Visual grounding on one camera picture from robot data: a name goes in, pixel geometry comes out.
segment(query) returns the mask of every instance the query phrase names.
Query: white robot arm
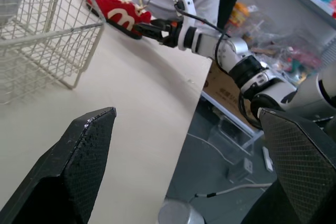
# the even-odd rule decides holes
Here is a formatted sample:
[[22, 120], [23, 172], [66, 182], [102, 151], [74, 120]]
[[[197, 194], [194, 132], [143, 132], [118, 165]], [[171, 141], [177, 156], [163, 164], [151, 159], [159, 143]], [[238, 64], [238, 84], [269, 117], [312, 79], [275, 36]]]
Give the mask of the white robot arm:
[[[183, 15], [181, 26], [174, 28], [169, 38], [159, 40], [152, 33], [148, 37], [180, 50], [191, 49], [195, 54], [217, 61], [230, 75], [245, 99], [251, 101], [251, 111], [257, 119], [259, 108], [295, 113], [312, 121], [336, 114], [336, 62], [320, 73], [307, 78], [298, 88], [260, 62], [240, 38], [224, 38], [218, 29], [195, 27], [196, 10], [193, 0], [174, 0], [178, 13]], [[148, 29], [142, 26], [141, 32]]]

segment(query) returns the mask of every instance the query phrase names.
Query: cable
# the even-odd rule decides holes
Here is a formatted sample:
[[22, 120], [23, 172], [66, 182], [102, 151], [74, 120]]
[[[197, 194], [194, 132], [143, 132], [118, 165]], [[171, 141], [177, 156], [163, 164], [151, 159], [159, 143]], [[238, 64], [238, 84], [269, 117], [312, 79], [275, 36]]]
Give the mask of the cable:
[[[209, 21], [207, 21], [206, 19], [204, 18], [200, 18], [196, 15], [192, 15], [190, 13], [187, 13], [185, 11], [183, 11], [182, 9], [180, 9], [177, 4], [174, 5], [176, 11], [184, 16], [187, 16], [187, 17], [190, 17], [190, 18], [193, 18], [195, 20], [198, 20], [198, 21], [201, 21], [203, 23], [205, 23], [206, 25], [214, 28], [215, 30], [219, 31], [221, 33], [221, 36], [216, 44], [216, 48], [215, 48], [215, 63], [217, 65], [217, 67], [225, 74], [228, 74], [222, 67], [221, 65], [219, 64], [219, 61], [218, 61], [218, 50], [219, 50], [219, 46], [220, 46], [220, 43], [221, 41], [224, 39], [224, 36], [226, 35], [227, 37], [230, 38], [230, 35], [226, 34], [224, 30], [218, 28], [217, 26], [211, 24]], [[256, 120], [253, 120], [251, 118], [248, 117], [247, 113], [246, 113], [246, 109], [245, 109], [245, 104], [244, 104], [244, 97], [242, 95], [242, 93], [239, 94], [239, 98], [238, 98], [238, 108], [239, 108], [239, 111], [240, 113], [244, 116], [244, 118], [246, 119], [246, 121], [251, 124], [253, 127], [259, 129], [259, 130], [263, 130], [263, 128], [261, 127], [261, 124], [260, 122], [256, 121]]]
[[239, 93], [239, 97], [238, 97], [238, 109], [239, 112], [243, 115], [243, 117], [246, 119], [246, 121], [251, 124], [254, 128], [257, 128], [259, 130], [263, 130], [263, 128], [261, 127], [261, 123], [251, 119], [246, 112], [246, 108], [245, 108], [245, 103], [244, 103], [244, 97], [242, 93]]
[[198, 16], [195, 16], [195, 15], [192, 15], [192, 14], [190, 14], [190, 13], [187, 13], [187, 12], [183, 11], [182, 9], [180, 9], [180, 8], [177, 6], [177, 4], [175, 4], [174, 7], [175, 7], [175, 9], [176, 9], [176, 11], [177, 11], [178, 13], [180, 13], [180, 14], [182, 14], [182, 15], [184, 15], [184, 16], [187, 16], [187, 17], [189, 17], [189, 18], [193, 18], [193, 19], [195, 19], [195, 20], [201, 21], [202, 23], [205, 23], [206, 25], [208, 25], [208, 26], [214, 28], [215, 30], [217, 30], [218, 32], [221, 33], [221, 36], [220, 36], [220, 38], [219, 38], [219, 40], [218, 40], [218, 42], [217, 42], [217, 44], [216, 44], [216, 48], [215, 48], [215, 63], [216, 63], [216, 65], [217, 65], [217, 67], [218, 67], [223, 73], [228, 74], [228, 73], [221, 67], [221, 65], [220, 65], [219, 62], [218, 62], [218, 49], [219, 49], [220, 43], [221, 43], [221, 41], [223, 40], [224, 36], [226, 35], [228, 38], [230, 38], [231, 36], [230, 36], [229, 34], [225, 33], [225, 31], [224, 31], [223, 29], [220, 29], [220, 28], [218, 28], [217, 26], [215, 26], [215, 25], [213, 25], [212, 23], [210, 23], [209, 21], [207, 21], [205, 18], [200, 18], [200, 17], [198, 17]]
[[265, 188], [265, 187], [270, 187], [272, 185], [272, 183], [267, 183], [267, 184], [244, 184], [244, 185], [239, 185], [239, 186], [235, 186], [233, 188], [224, 190], [224, 191], [219, 191], [217, 193], [211, 193], [211, 194], [195, 194], [194, 197], [192, 197], [188, 202], [190, 203], [191, 201], [193, 201], [195, 198], [200, 198], [200, 197], [204, 197], [204, 198], [212, 198], [218, 195], [222, 195], [222, 194], [227, 194], [231, 191], [235, 191], [238, 189], [242, 189], [242, 188]]
[[232, 163], [231, 161], [227, 160], [227, 159], [225, 158], [225, 156], [221, 153], [221, 151], [220, 151], [215, 145], [209, 143], [208, 141], [205, 141], [204, 139], [202, 139], [202, 138], [200, 138], [200, 137], [198, 137], [198, 136], [192, 135], [192, 134], [190, 134], [190, 133], [187, 133], [187, 135], [192, 136], [192, 137], [194, 137], [194, 138], [196, 138], [196, 139], [198, 139], [198, 140], [201, 140], [201, 141], [203, 141], [204, 143], [206, 143], [207, 145], [211, 146], [213, 149], [215, 149], [215, 150], [218, 152], [218, 154], [219, 154], [219, 155], [220, 155], [226, 162], [228, 162], [228, 163], [230, 163], [230, 164], [233, 165], [233, 163]]
[[200, 18], [200, 17], [198, 17], [198, 16], [196, 16], [196, 15], [192, 15], [192, 14], [190, 14], [190, 13], [187, 13], [187, 12], [183, 11], [182, 9], [180, 9], [180, 8], [177, 6], [177, 4], [175, 4], [174, 7], [175, 7], [175, 10], [176, 10], [178, 13], [182, 14], [183, 16], [187, 16], [187, 17], [189, 17], [189, 18], [193, 18], [193, 19], [195, 19], [195, 20], [198, 20], [198, 21], [200, 21], [200, 22], [202, 22], [202, 23], [205, 23], [206, 25], [208, 25], [208, 26], [214, 28], [215, 30], [219, 31], [220, 33], [225, 33], [224, 30], [222, 30], [222, 29], [218, 28], [217, 26], [215, 26], [214, 24], [210, 23], [210, 22], [207, 21], [205, 18]]

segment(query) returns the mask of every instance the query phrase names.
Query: table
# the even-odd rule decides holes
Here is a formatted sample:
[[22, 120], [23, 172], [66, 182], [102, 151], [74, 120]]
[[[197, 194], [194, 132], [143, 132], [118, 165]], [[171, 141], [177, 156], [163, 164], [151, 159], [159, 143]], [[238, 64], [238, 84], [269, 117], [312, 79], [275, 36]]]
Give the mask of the table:
[[0, 208], [70, 122], [107, 106], [117, 118], [90, 223], [155, 223], [211, 60], [135, 41], [106, 25], [77, 88], [52, 86], [1, 107]]

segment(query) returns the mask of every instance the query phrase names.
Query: wire basket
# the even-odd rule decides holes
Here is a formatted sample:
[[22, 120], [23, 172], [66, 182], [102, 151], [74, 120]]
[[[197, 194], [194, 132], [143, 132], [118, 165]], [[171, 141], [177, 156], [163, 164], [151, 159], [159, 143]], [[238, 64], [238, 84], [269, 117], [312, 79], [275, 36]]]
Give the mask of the wire basket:
[[86, 0], [0, 1], [0, 104], [56, 81], [76, 87], [103, 32], [101, 12]]

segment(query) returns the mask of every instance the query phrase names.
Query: black cable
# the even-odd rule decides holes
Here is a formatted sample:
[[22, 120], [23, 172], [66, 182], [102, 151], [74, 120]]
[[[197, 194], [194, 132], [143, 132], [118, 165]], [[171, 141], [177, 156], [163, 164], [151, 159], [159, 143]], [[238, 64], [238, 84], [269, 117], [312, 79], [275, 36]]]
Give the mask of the black cable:
[[202, 23], [205, 23], [206, 25], [208, 25], [208, 26], [214, 28], [215, 30], [219, 31], [220, 33], [225, 33], [224, 30], [222, 30], [222, 29], [218, 28], [217, 26], [215, 26], [214, 24], [210, 23], [205, 18], [200, 18], [200, 17], [198, 17], [196, 15], [192, 15], [190, 13], [187, 13], [187, 12], [181, 10], [176, 4], [174, 5], [174, 7], [175, 7], [176, 11], [178, 13], [182, 14], [183, 16], [187, 16], [189, 18], [193, 18], [195, 20], [201, 21]]
[[[219, 50], [219, 46], [220, 46], [220, 43], [221, 41], [223, 40], [224, 36], [226, 35], [228, 38], [230, 38], [231, 36], [226, 34], [224, 30], [218, 28], [217, 26], [211, 24], [209, 21], [207, 21], [205, 18], [200, 18], [196, 15], [192, 15], [190, 13], [187, 13], [183, 10], [181, 10], [177, 4], [174, 5], [176, 11], [184, 16], [187, 16], [187, 17], [190, 17], [190, 18], [193, 18], [195, 20], [198, 20], [198, 21], [201, 21], [202, 23], [205, 23], [206, 25], [214, 28], [216, 31], [219, 31], [221, 33], [221, 36], [216, 44], [216, 48], [215, 48], [215, 63], [217, 65], [217, 67], [225, 74], [228, 74], [222, 67], [221, 65], [219, 64], [218, 62], [218, 50]], [[239, 108], [239, 111], [240, 113], [243, 115], [243, 117], [246, 119], [246, 121], [251, 124], [253, 127], [259, 129], [259, 130], [263, 130], [263, 128], [261, 127], [261, 124], [260, 122], [256, 121], [256, 120], [253, 120], [251, 118], [248, 117], [247, 115], [247, 112], [246, 112], [246, 109], [245, 109], [245, 104], [244, 104], [244, 97], [243, 97], [243, 94], [240, 93], [239, 94], [239, 98], [238, 98], [238, 108]]]
[[248, 117], [247, 112], [246, 112], [246, 108], [245, 108], [245, 103], [244, 103], [244, 97], [242, 93], [239, 93], [239, 97], [238, 97], [238, 109], [239, 112], [243, 115], [243, 117], [246, 119], [246, 121], [251, 124], [254, 128], [257, 128], [259, 130], [263, 130], [263, 128], [261, 127], [260, 122], [253, 120], [251, 118]]
[[208, 25], [208, 26], [214, 28], [216, 31], [219, 31], [219, 32], [221, 33], [221, 36], [220, 36], [220, 38], [219, 38], [219, 40], [218, 40], [218, 42], [217, 42], [217, 44], [216, 44], [216, 48], [215, 48], [215, 63], [216, 63], [216, 65], [217, 65], [217, 67], [218, 67], [223, 73], [228, 74], [228, 73], [221, 67], [221, 65], [220, 65], [219, 62], [218, 62], [218, 50], [219, 50], [220, 43], [221, 43], [221, 41], [223, 40], [224, 36], [226, 35], [228, 38], [230, 38], [231, 36], [230, 36], [229, 34], [225, 33], [224, 30], [218, 28], [217, 26], [215, 26], [215, 25], [213, 25], [212, 23], [210, 23], [209, 21], [207, 21], [205, 18], [200, 18], [200, 17], [198, 17], [198, 16], [195, 16], [195, 15], [192, 15], [192, 14], [190, 14], [190, 13], [187, 13], [187, 12], [181, 10], [176, 4], [174, 5], [174, 7], [175, 7], [175, 9], [176, 9], [176, 11], [177, 11], [178, 13], [180, 13], [180, 14], [182, 14], [182, 15], [184, 15], [184, 16], [187, 16], [187, 17], [189, 17], [189, 18], [193, 18], [193, 19], [195, 19], [195, 20], [198, 20], [198, 21], [200, 21], [200, 22], [202, 22], [202, 23], [205, 23], [206, 25]]
[[225, 36], [225, 33], [222, 33], [222, 35], [220, 36], [217, 44], [216, 44], [216, 48], [215, 48], [215, 63], [217, 65], [217, 67], [224, 73], [224, 74], [227, 74], [228, 73], [221, 67], [221, 65], [219, 64], [219, 61], [218, 61], [218, 50], [219, 50], [219, 46], [220, 46], [220, 43], [222, 41], [222, 39], [224, 38]]

